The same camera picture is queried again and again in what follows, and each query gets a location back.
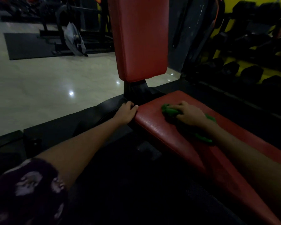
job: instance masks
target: glossy beige floor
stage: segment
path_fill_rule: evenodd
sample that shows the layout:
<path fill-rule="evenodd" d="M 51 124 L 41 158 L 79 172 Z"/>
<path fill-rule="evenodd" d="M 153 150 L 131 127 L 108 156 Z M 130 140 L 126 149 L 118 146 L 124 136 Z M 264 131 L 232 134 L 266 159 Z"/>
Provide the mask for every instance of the glossy beige floor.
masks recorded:
<path fill-rule="evenodd" d="M 0 135 L 96 106 L 123 93 L 115 53 L 10 61 L 3 33 L 38 33 L 39 28 L 42 26 L 0 22 Z M 178 77 L 168 69 L 147 83 L 154 87 Z"/>

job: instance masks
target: green towel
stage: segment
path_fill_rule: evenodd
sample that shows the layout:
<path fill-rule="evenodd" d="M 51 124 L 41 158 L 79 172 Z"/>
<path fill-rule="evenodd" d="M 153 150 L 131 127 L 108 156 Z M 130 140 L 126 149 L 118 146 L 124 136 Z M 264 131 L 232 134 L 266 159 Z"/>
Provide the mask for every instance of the green towel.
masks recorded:
<path fill-rule="evenodd" d="M 176 116 L 179 114 L 183 114 L 180 110 L 168 108 L 169 104 L 164 104 L 161 107 L 162 114 L 165 116 L 166 120 L 174 125 L 176 125 L 177 129 L 183 131 L 184 133 L 188 135 L 193 135 L 199 140 L 206 142 L 206 143 L 212 143 L 213 141 L 206 136 L 206 133 L 199 129 L 198 127 L 189 126 L 183 123 L 182 121 L 176 119 Z M 216 122 L 216 119 L 208 114 L 205 114 L 206 118 Z"/>

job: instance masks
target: person's left arm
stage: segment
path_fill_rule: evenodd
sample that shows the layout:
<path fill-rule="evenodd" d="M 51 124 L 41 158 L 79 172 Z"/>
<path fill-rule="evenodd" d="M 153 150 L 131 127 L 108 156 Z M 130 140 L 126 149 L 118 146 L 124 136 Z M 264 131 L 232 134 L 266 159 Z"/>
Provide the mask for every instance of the person's left arm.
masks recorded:
<path fill-rule="evenodd" d="M 112 119 L 42 152 L 36 158 L 52 164 L 58 170 L 67 189 L 70 189 L 111 134 L 132 120 L 138 109 L 137 105 L 131 109 L 133 105 L 130 101 L 124 103 Z"/>

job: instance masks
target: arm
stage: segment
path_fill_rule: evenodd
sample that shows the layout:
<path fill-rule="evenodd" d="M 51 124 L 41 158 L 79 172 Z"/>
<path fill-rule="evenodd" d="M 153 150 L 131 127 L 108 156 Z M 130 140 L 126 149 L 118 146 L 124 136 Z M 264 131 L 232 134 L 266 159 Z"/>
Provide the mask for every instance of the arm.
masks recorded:
<path fill-rule="evenodd" d="M 124 103 L 115 116 L 78 136 L 66 140 L 37 155 L 51 163 L 59 172 L 67 189 L 73 185 L 97 150 L 121 125 L 128 124 L 135 116 L 138 106 L 132 102 Z"/>
<path fill-rule="evenodd" d="M 172 108 L 183 112 L 183 115 L 177 115 L 179 120 L 188 125 L 198 126 L 211 136 L 248 183 L 281 219 L 281 164 L 208 120 L 199 108 L 184 101 Z"/>

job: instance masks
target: floral print sleeve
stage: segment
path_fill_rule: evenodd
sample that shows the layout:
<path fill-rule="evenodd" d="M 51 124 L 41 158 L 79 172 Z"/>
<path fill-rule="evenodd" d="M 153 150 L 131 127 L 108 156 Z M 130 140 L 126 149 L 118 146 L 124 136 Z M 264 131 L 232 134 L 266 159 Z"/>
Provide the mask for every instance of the floral print sleeve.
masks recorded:
<path fill-rule="evenodd" d="M 66 208 L 65 185 L 44 160 L 27 159 L 0 176 L 0 225 L 58 224 Z"/>

